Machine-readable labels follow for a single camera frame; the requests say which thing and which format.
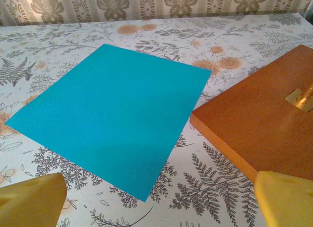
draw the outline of yellow object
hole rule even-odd
[[[66,196],[61,174],[0,188],[0,227],[55,227]]]
[[[313,227],[313,181],[260,171],[254,191],[268,227]]]

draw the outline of orange wooden surface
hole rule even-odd
[[[300,45],[195,109],[190,122],[250,180],[260,170],[313,180],[313,110],[284,98],[313,80]]]

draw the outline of floral tablecloth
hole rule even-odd
[[[0,27],[0,187],[61,173],[59,227],[266,226],[253,184],[189,122],[145,203],[5,126],[101,44],[211,69],[198,107],[299,44],[313,46],[313,26],[282,14]]]

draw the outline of blue paper sheet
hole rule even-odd
[[[103,45],[6,124],[146,201],[210,73]]]

